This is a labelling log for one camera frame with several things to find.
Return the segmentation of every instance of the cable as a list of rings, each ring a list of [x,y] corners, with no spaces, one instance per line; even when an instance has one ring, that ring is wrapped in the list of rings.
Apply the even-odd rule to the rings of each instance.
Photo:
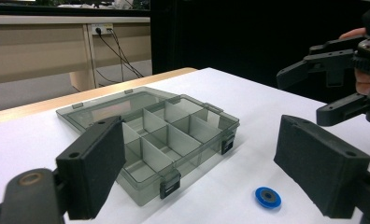
[[[130,71],[132,71],[137,77],[143,77],[142,74],[140,72],[138,72],[134,67],[132,67],[129,63],[129,61],[127,60],[126,56],[124,55],[123,51],[121,50],[121,47],[119,45],[119,42],[118,42],[118,38],[116,37],[116,35],[114,35],[114,39],[115,39],[115,42],[117,43],[118,45],[118,48],[119,48],[119,53],[116,52],[116,50],[114,50],[105,40],[104,38],[99,35],[101,40],[123,61],[125,61],[126,63],[121,63],[122,65],[124,65],[125,67],[127,67]]]
[[[104,77],[103,76],[103,74],[101,74],[100,73],[100,71],[98,71],[97,69],[95,69],[95,71],[97,71],[98,72],[98,74],[100,74],[100,76],[103,78],[103,79],[105,79],[106,81],[110,81],[110,82],[113,82],[113,83],[120,83],[120,82],[118,82],[118,81],[113,81],[113,80],[110,80],[110,79],[107,79],[106,77]]]
[[[119,45],[119,40],[118,40],[118,37],[116,36],[115,34],[115,31],[113,29],[109,29],[109,31],[112,33],[112,35],[114,36],[114,39],[116,40],[116,44],[118,45],[118,49],[119,49],[119,52],[121,52],[121,54],[123,54],[123,57],[124,59],[126,60],[126,62],[130,65],[129,61],[127,60],[126,58],[126,55],[124,55],[124,52],[123,50],[121,49],[121,46]],[[142,74],[140,72],[138,72],[138,70],[136,70],[134,67],[132,67],[133,69],[133,72],[134,73],[137,73],[139,76],[143,77]]]

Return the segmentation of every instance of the white desk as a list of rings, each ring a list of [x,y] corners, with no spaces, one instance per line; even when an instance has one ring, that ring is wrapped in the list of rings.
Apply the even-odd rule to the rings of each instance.
[[[121,186],[114,184],[96,219],[70,221],[65,216],[66,223],[360,222],[362,213],[358,209],[353,219],[324,217],[302,189],[273,162],[281,115],[315,122],[316,109],[322,103],[214,69],[147,86],[190,95],[239,118],[234,148],[187,188],[192,173],[183,177],[181,188],[164,200],[157,197],[139,207]],[[40,167],[54,169],[55,158],[78,137],[57,118],[55,110],[0,123],[0,202],[12,177]],[[370,123],[364,116],[326,130],[370,155]],[[282,205],[278,210],[266,210],[256,203],[254,191],[261,186],[280,194]]]

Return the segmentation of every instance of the clear plastic organizer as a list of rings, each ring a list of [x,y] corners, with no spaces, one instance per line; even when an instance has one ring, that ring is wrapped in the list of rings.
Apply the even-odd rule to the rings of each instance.
[[[120,115],[126,163],[117,182],[140,206],[164,199],[180,179],[232,148],[239,119],[188,95],[140,87],[56,111],[80,133]]]

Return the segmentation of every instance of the finger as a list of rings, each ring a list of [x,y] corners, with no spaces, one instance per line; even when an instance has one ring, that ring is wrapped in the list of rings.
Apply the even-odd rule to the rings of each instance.
[[[346,32],[346,33],[342,34],[341,36],[339,36],[339,39],[343,39],[343,38],[347,38],[347,37],[351,37],[351,36],[355,36],[355,35],[366,35],[365,28],[358,28],[358,29],[354,29],[354,30],[351,30],[349,32]]]
[[[368,95],[368,93],[370,92],[370,84],[369,83],[357,82],[356,83],[356,91],[359,94]]]
[[[355,74],[357,82],[370,84],[370,75],[368,75],[368,74],[366,74],[366,73],[364,73],[364,72],[362,72],[358,69],[354,70],[354,74]]]

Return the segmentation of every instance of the electrical cable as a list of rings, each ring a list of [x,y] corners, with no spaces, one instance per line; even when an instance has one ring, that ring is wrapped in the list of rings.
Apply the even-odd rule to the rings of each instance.
[[[116,44],[119,47],[119,39],[116,36],[115,32],[113,32],[112,29],[109,29],[109,31],[112,33],[112,36],[113,36]],[[120,55],[120,58],[121,58],[121,81],[123,82],[124,81],[124,73],[123,73],[123,59],[122,59],[122,56],[121,56],[121,47],[119,47],[119,55]]]
[[[117,42],[117,37],[115,35],[114,39],[115,39],[115,42],[117,42],[117,45],[118,45],[118,48],[119,48],[119,53],[116,52],[116,50],[114,50],[107,42],[106,40],[101,36],[99,35],[101,40],[123,61],[125,61],[125,63],[122,63],[125,67],[127,67],[130,71],[132,71],[137,77],[143,77],[143,75],[137,71],[132,65],[130,65],[129,61],[127,60],[126,56],[124,55],[124,52],[121,50],[121,47],[119,45],[119,42]]]
[[[127,57],[126,57],[126,55],[124,54],[123,50],[121,49],[121,46],[119,45],[119,39],[116,36],[115,31],[113,29],[110,29],[109,31],[112,33],[112,35],[113,35],[113,37],[114,37],[114,39],[116,41],[116,44],[118,45],[119,52],[121,52],[121,55],[123,54],[123,57],[124,57],[125,61],[130,65],[130,63],[129,63]],[[137,73],[139,76],[143,77],[142,74],[140,72],[138,72],[138,70],[136,70],[134,67],[132,67],[132,69],[133,69],[133,72],[134,73]]]
[[[100,71],[98,71],[97,69],[95,69],[95,71],[97,71],[97,72],[98,72],[98,74],[100,74],[100,76],[101,76],[103,79],[105,79],[106,81],[110,81],[110,82],[113,82],[113,83],[120,83],[119,81],[113,81],[113,80],[110,80],[110,79],[108,79],[108,78],[104,77],[104,76],[103,76],[103,74],[101,74],[101,73],[100,73]]]

